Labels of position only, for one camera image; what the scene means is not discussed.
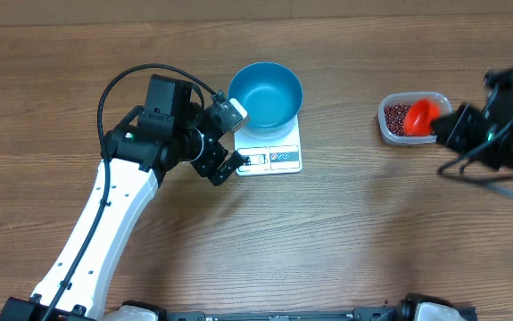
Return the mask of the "orange scoop with blue handle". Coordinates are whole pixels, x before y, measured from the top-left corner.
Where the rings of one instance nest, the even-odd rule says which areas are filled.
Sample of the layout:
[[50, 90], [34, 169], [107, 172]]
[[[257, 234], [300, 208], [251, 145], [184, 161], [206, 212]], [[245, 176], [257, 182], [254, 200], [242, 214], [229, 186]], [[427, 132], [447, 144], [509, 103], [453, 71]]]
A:
[[433, 133], [431, 123], [441, 116], [441, 108], [429, 99], [414, 102], [409, 108], [403, 130], [406, 136], [430, 136]]

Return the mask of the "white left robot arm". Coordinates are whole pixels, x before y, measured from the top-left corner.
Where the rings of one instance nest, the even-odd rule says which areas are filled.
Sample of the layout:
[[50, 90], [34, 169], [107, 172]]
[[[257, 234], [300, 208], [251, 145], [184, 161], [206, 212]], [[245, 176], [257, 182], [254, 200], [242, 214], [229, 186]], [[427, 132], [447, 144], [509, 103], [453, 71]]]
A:
[[58, 259], [29, 299], [9, 298], [2, 320], [99, 320], [113, 273], [138, 218], [166, 173], [190, 163], [221, 185], [246, 158], [219, 139], [248, 119], [237, 99], [222, 92], [205, 107], [191, 99], [192, 82], [153, 75], [145, 103], [104, 137], [95, 184]]

